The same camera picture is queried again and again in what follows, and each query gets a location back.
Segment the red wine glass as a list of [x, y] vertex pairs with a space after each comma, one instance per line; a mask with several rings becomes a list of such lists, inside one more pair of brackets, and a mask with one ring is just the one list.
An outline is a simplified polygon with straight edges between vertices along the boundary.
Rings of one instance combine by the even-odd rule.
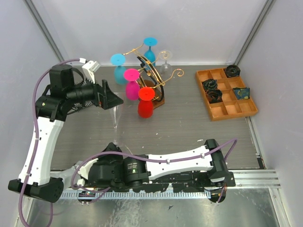
[[138, 114], [142, 118], [149, 118], [153, 115], [152, 100], [155, 96], [155, 91], [151, 87], [142, 87], [139, 90]]

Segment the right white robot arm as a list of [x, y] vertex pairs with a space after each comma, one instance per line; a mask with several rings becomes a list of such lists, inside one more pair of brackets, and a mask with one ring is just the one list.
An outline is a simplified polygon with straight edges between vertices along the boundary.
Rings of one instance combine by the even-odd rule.
[[64, 187], [74, 190], [85, 187], [111, 189], [115, 192], [166, 191], [186, 187], [196, 191], [205, 187], [222, 188], [230, 181], [222, 147], [214, 139], [188, 151], [164, 155], [131, 155], [109, 143], [98, 156], [73, 166]]

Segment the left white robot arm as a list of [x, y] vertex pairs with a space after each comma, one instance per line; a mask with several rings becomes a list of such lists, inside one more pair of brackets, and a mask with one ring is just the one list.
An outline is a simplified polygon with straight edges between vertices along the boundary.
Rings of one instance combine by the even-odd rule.
[[101, 85], [96, 82], [94, 74], [99, 67], [98, 62], [88, 61], [82, 71], [68, 64], [55, 65], [49, 70], [49, 85], [34, 99], [35, 124], [27, 159], [18, 178], [9, 181], [10, 191], [50, 203], [59, 200], [67, 175], [52, 177], [50, 166], [69, 112], [76, 104], [91, 103], [107, 110], [123, 103], [105, 79]]

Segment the wooden compartment tray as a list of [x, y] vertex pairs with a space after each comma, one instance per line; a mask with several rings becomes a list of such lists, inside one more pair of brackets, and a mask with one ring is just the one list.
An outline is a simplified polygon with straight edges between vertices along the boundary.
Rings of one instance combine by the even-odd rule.
[[[232, 90], [234, 87], [247, 87], [242, 78], [240, 76], [227, 78], [224, 70], [225, 68], [198, 70], [195, 74], [201, 96], [205, 102], [205, 107], [211, 121], [254, 116], [258, 112], [258, 109], [251, 95], [250, 99], [237, 100]], [[223, 94], [222, 102], [214, 104], [208, 102], [206, 91], [204, 91], [202, 86], [202, 82], [208, 79], [217, 80], [217, 89], [221, 90]]]

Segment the clear wine glass front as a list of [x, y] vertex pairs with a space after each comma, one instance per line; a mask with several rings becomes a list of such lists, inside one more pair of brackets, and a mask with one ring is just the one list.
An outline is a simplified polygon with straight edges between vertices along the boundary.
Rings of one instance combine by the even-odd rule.
[[119, 122], [123, 113], [124, 104], [118, 105], [110, 109], [110, 116], [113, 122], [114, 138], [113, 143], [119, 147], [124, 153], [133, 154], [131, 150], [124, 144], [122, 134], [118, 131]]

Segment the striped black white cloth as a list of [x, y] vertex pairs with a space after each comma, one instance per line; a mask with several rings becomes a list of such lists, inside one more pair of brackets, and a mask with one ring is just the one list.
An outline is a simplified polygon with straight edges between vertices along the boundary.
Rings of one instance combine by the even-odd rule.
[[[84, 79], [82, 81], [78, 81], [77, 83], [75, 83], [75, 86], [80, 87], [82, 85], [86, 85], [87, 83], [89, 83], [89, 81], [87, 79]], [[93, 103], [91, 101], [80, 101], [73, 105], [70, 114], [78, 112], [82, 109], [88, 108], [90, 106], [93, 106]]]

